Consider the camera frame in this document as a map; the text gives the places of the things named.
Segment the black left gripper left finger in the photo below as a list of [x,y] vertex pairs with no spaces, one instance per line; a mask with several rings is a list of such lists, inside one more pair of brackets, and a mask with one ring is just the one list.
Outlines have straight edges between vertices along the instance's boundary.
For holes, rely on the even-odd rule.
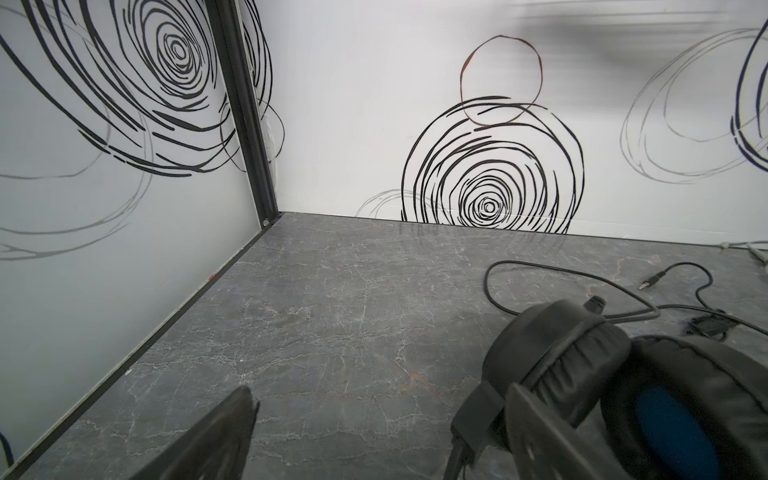
[[259,408],[249,387],[236,388],[133,477],[240,479]]

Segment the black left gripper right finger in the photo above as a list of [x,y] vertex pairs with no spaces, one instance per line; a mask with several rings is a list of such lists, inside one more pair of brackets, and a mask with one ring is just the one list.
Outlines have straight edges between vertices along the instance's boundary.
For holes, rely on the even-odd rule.
[[526,388],[512,384],[505,397],[510,452],[522,479],[627,479],[613,460],[586,442]]

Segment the black blue gaming headset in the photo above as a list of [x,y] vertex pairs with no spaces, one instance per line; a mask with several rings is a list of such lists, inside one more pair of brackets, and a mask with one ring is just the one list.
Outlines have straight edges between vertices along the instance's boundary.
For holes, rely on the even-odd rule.
[[511,432],[505,396],[517,385],[572,427],[599,408],[634,478],[765,478],[766,367],[704,337],[630,337],[603,307],[600,297],[539,304],[501,331],[452,421],[445,477],[474,463],[493,431]]

